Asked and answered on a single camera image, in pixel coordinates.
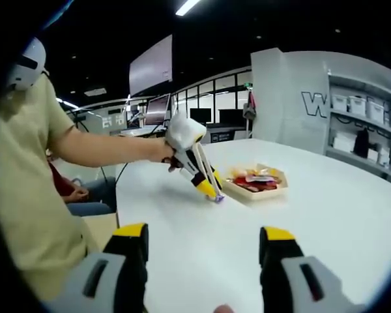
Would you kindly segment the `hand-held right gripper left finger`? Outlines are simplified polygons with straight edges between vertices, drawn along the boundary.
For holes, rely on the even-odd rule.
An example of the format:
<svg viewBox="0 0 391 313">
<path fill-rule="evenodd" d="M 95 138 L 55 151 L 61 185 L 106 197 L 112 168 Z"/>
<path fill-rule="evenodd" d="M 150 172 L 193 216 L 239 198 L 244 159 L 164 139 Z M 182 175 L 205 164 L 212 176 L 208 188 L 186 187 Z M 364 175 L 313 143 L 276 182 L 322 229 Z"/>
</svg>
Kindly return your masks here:
<svg viewBox="0 0 391 313">
<path fill-rule="evenodd" d="M 123 226 L 102 252 L 89 254 L 69 274 L 49 312 L 144 312 L 149 227 Z"/>
</svg>

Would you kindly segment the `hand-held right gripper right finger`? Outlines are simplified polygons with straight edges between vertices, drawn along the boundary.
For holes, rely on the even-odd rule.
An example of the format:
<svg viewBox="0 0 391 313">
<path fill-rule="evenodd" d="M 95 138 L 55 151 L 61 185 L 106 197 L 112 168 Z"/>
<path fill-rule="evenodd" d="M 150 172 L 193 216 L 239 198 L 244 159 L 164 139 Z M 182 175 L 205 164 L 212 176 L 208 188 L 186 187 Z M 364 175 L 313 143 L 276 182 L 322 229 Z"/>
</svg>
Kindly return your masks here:
<svg viewBox="0 0 391 313">
<path fill-rule="evenodd" d="M 260 283 L 265 312 L 364 312 L 342 291 L 341 280 L 314 256 L 305 256 L 287 230 L 259 234 Z"/>
</svg>

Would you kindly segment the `person's left hand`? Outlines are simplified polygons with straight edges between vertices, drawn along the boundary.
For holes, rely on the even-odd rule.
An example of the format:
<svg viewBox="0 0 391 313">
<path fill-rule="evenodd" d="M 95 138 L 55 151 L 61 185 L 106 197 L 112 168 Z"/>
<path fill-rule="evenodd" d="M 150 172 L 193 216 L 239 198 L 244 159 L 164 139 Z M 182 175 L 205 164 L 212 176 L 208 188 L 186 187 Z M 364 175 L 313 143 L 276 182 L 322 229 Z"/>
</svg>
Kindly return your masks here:
<svg viewBox="0 0 391 313">
<path fill-rule="evenodd" d="M 163 138 L 158 138 L 158 147 L 156 150 L 156 160 L 162 164 L 168 165 L 168 172 L 183 168 L 182 163 L 175 157 L 175 150 Z"/>
</svg>

